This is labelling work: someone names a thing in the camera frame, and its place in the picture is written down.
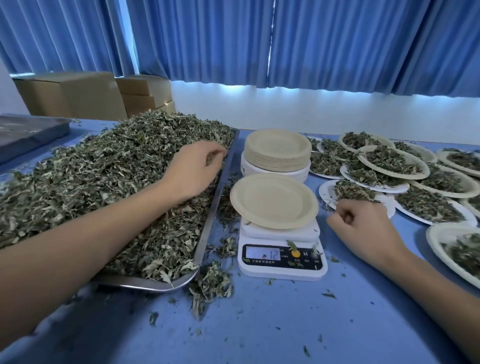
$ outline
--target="curtain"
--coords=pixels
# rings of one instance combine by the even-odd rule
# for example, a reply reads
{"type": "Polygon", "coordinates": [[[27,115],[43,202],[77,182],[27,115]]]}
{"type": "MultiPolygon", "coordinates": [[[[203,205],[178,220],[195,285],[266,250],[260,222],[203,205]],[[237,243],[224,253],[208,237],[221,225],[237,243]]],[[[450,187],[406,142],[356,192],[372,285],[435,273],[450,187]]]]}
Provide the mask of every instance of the curtain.
{"type": "Polygon", "coordinates": [[[276,0],[268,87],[390,93],[430,0],[276,0]]]}
{"type": "Polygon", "coordinates": [[[480,97],[480,1],[435,1],[395,93],[480,97]]]}
{"type": "Polygon", "coordinates": [[[266,87],[273,0],[127,0],[140,73],[266,87]]]}
{"type": "Polygon", "coordinates": [[[134,73],[116,0],[0,0],[0,57],[10,73],[134,73]]]}

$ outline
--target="white scale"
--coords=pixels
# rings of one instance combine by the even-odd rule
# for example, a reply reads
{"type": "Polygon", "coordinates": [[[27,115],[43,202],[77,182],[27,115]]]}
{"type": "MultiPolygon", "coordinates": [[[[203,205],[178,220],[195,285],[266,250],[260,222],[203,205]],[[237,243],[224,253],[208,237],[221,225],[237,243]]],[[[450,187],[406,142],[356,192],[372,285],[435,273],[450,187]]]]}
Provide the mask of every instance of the white scale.
{"type": "Polygon", "coordinates": [[[315,219],[302,228],[277,230],[242,218],[237,260],[244,274],[260,278],[315,281],[328,270],[315,219]]]}

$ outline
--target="blue table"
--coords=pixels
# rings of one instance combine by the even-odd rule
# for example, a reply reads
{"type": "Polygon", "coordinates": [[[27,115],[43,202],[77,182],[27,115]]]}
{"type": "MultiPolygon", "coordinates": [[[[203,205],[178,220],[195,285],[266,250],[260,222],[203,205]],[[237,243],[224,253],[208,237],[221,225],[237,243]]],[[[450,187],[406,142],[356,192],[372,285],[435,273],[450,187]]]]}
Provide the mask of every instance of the blue table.
{"type": "MultiPolygon", "coordinates": [[[[82,135],[98,133],[114,124],[73,124],[69,136],[49,147],[78,143],[82,135]]],[[[242,130],[233,147],[232,172],[240,171],[240,154],[249,133],[242,130]]],[[[433,151],[441,147],[478,148],[420,144],[433,151]]],[[[48,149],[0,166],[0,173],[18,166],[28,171],[34,162],[49,155],[48,149]]],[[[310,175],[306,184],[318,196],[318,187],[324,181],[310,175]]],[[[191,302],[185,291],[145,295],[123,289],[96,290],[90,284],[80,290],[78,302],[61,306],[43,320],[35,336],[19,339],[1,352],[0,364],[465,362],[451,340],[414,301],[343,245],[327,227],[324,211],[319,212],[318,221],[326,255],[340,260],[329,261],[328,273],[318,282],[275,280],[267,285],[266,279],[239,275],[235,260],[231,270],[234,295],[217,299],[202,321],[196,321],[189,312],[191,302]],[[322,295],[327,289],[336,299],[322,295]],[[169,303],[171,298],[177,301],[169,303]],[[151,312],[159,313],[155,327],[149,325],[151,312]],[[304,346],[311,357],[304,353],[304,346]]],[[[399,212],[392,221],[411,251],[480,296],[479,290],[434,256],[425,239],[427,226],[399,212]]],[[[210,243],[218,245],[223,234],[215,223],[210,243]]],[[[222,263],[229,267],[231,261],[229,258],[222,263]]]]}

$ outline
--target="forearm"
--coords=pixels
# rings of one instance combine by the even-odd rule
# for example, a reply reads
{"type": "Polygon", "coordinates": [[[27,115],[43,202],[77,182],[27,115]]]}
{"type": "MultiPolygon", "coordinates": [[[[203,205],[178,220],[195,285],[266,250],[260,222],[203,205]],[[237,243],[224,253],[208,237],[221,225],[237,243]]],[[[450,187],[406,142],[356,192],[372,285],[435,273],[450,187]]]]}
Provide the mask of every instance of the forearm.
{"type": "Polygon", "coordinates": [[[380,270],[422,306],[473,363],[480,363],[478,298],[411,252],[380,270]]]}
{"type": "Polygon", "coordinates": [[[0,350],[55,310],[181,197],[162,181],[0,252],[0,350]]]}

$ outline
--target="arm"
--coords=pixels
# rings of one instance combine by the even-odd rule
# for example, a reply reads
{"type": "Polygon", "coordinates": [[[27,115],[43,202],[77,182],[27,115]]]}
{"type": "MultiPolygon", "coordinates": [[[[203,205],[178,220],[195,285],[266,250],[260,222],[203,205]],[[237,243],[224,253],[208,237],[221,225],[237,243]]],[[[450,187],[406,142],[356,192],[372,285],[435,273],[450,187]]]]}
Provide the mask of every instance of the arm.
{"type": "Polygon", "coordinates": [[[480,300],[403,244],[381,204],[341,200],[328,224],[349,249],[408,293],[473,363],[480,363],[480,300]]]}
{"type": "Polygon", "coordinates": [[[184,146],[160,181],[0,251],[0,350],[30,332],[155,219],[207,188],[225,152],[215,142],[184,146]],[[215,157],[206,166],[209,153],[215,157]]]}

